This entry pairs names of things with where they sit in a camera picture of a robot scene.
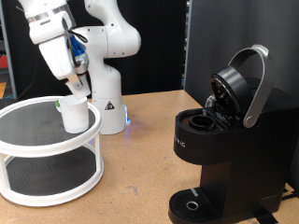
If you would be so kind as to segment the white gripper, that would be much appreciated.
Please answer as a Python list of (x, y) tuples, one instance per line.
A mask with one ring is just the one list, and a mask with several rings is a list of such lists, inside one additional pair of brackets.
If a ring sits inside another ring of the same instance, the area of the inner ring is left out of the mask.
[(38, 45), (53, 75), (59, 80), (67, 78), (65, 85), (69, 90), (80, 90), (82, 84), (67, 46), (67, 32), (75, 25), (72, 15), (66, 11), (31, 13), (28, 23), (29, 36)]

